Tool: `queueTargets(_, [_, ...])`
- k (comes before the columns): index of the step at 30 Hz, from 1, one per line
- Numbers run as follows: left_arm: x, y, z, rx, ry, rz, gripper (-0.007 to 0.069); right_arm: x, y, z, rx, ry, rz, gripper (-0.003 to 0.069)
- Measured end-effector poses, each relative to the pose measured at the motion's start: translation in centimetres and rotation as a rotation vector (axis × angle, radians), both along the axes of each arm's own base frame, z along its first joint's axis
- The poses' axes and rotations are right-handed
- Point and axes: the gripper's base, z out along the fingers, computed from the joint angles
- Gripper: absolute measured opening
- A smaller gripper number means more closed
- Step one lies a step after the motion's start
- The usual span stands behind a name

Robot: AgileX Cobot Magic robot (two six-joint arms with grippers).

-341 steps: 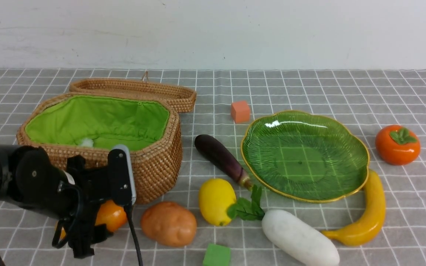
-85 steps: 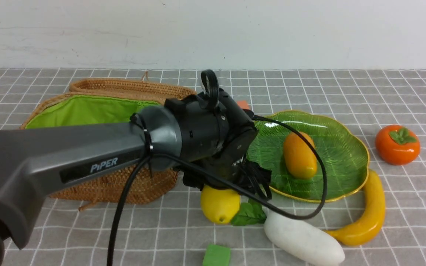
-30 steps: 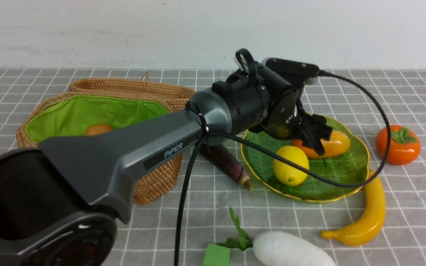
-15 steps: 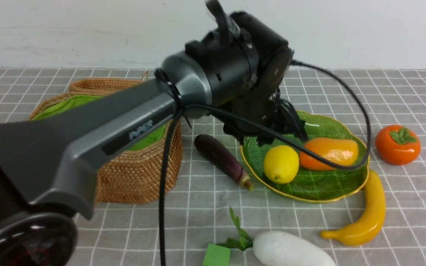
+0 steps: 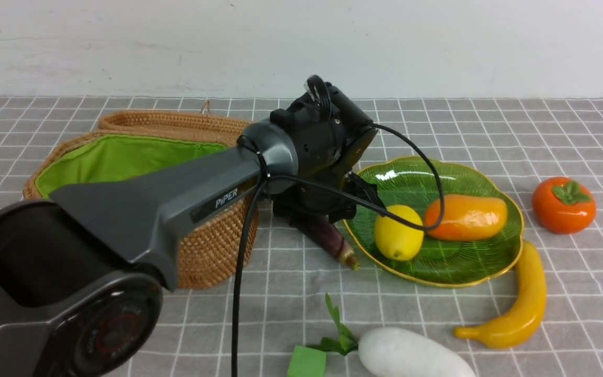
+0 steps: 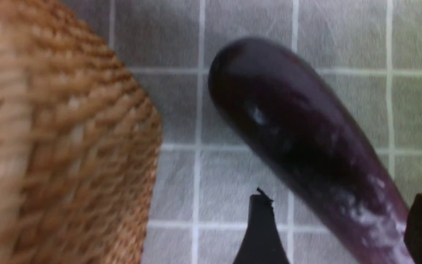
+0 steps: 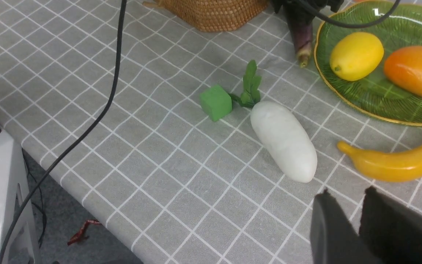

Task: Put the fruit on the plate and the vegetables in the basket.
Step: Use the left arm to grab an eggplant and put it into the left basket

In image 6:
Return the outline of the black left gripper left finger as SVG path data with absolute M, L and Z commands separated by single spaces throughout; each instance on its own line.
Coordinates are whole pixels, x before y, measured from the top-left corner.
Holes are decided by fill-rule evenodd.
M 257 188 L 249 198 L 248 225 L 235 264 L 288 264 L 276 225 L 273 199 Z

